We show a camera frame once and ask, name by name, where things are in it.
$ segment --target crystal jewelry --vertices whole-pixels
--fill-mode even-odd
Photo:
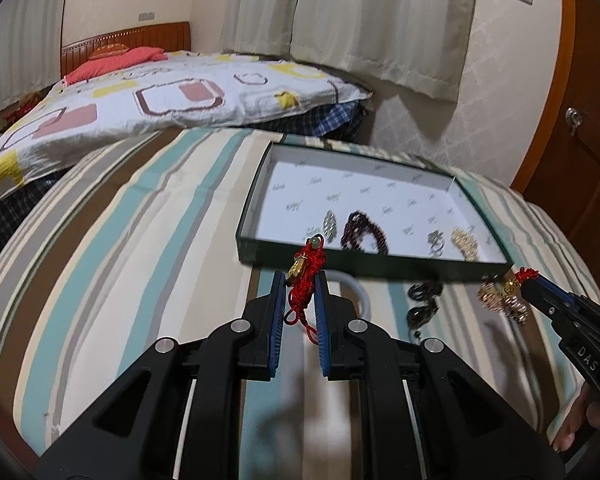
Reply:
[[[427,236],[427,242],[431,245],[430,256],[439,258],[442,256],[442,248],[445,246],[444,233],[442,231],[433,231]]]
[[[374,224],[362,211],[356,211],[349,215],[349,219],[344,226],[342,238],[340,239],[340,245],[343,249],[362,251],[360,242],[367,233],[376,239],[378,254],[389,254],[389,247],[386,244],[386,237],[382,229],[377,224]]]
[[[333,211],[331,209],[327,211],[327,215],[324,217],[324,221],[322,222],[322,228],[324,230],[325,240],[331,242],[338,233],[336,215],[333,214]]]

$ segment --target human hand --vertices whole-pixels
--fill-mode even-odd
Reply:
[[[600,430],[600,403],[591,401],[591,393],[589,384],[584,383],[580,395],[555,435],[552,446],[556,451],[567,451],[573,445],[576,431],[582,427],[585,420],[588,420],[592,427]]]

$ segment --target red tasseled charm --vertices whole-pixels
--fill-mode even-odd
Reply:
[[[320,240],[319,245],[314,249],[312,238],[308,238],[306,245],[299,253],[296,253],[296,262],[289,271],[287,284],[292,285],[292,288],[289,291],[289,311],[285,314],[285,323],[294,325],[299,321],[306,329],[306,335],[309,340],[314,344],[318,344],[318,341],[315,339],[317,332],[314,327],[309,325],[304,315],[304,310],[309,305],[311,297],[314,294],[314,276],[327,260],[327,256],[324,254],[322,248],[324,238],[319,234],[315,235],[314,238]],[[290,320],[291,313],[296,314],[296,316]]]

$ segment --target gold ornament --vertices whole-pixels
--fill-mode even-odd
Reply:
[[[518,290],[518,280],[507,280],[502,286],[505,296],[513,296]]]
[[[479,261],[478,241],[471,233],[456,227],[451,233],[451,241],[458,247],[466,261]],[[526,321],[526,305],[516,296],[519,286],[518,280],[507,280],[502,287],[504,293],[501,293],[494,283],[484,282],[477,295],[484,306],[492,312],[504,311],[507,317],[512,317],[522,324]]]
[[[286,274],[286,286],[295,285],[302,278],[302,274],[304,273],[304,268],[306,267],[307,258],[305,256],[297,256],[294,264],[289,269],[289,272]]]

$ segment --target pillow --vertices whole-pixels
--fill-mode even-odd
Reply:
[[[122,43],[114,43],[111,45],[104,45],[93,51],[89,56],[89,59],[102,59],[103,57],[120,56],[124,54],[129,47]]]
[[[129,68],[130,66],[146,63],[147,61],[165,61],[167,58],[164,55],[163,48],[154,46],[139,46],[132,48],[119,56],[103,57],[102,59],[91,59],[70,74],[64,76],[62,82],[64,86],[71,86],[80,81],[86,81],[99,75],[105,75],[109,72]]]

